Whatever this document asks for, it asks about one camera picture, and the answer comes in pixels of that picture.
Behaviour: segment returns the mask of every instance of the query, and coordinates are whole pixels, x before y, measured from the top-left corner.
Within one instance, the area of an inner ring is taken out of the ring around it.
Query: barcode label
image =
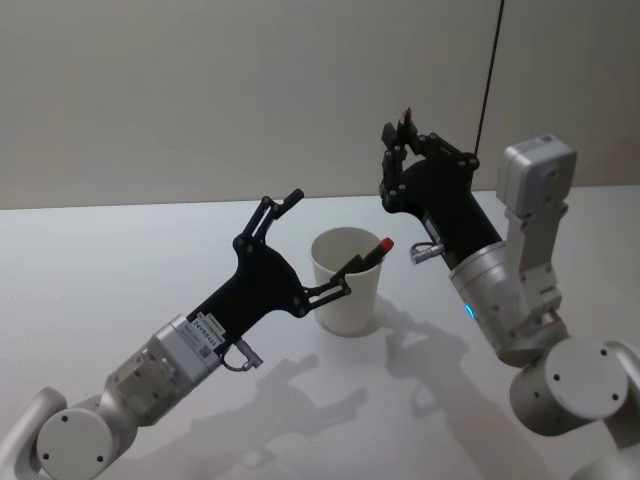
[[[200,322],[209,327],[210,330],[213,330],[215,333],[217,333],[220,338],[222,338],[226,333],[226,330],[210,313],[207,313],[206,315],[198,313],[198,315],[196,315],[196,319],[200,320]]]
[[[222,337],[211,331],[206,324],[197,318],[191,323],[182,323],[177,330],[205,365],[212,367],[217,364],[218,360],[213,353],[216,347],[224,343]]]

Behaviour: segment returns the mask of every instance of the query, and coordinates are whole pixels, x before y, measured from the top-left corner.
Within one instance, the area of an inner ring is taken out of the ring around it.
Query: white table
[[[477,195],[504,233],[502,207]],[[576,189],[555,267],[572,333],[640,343],[640,187]],[[71,403],[235,270],[256,202],[0,212],[0,434],[45,385]],[[245,337],[257,371],[220,369],[105,479],[547,480],[613,449],[600,424],[545,439],[516,421],[501,365],[440,260],[414,267],[420,224],[373,197],[309,199],[269,243],[313,283],[309,246],[354,225],[391,236],[377,320],[361,339],[275,312]]]

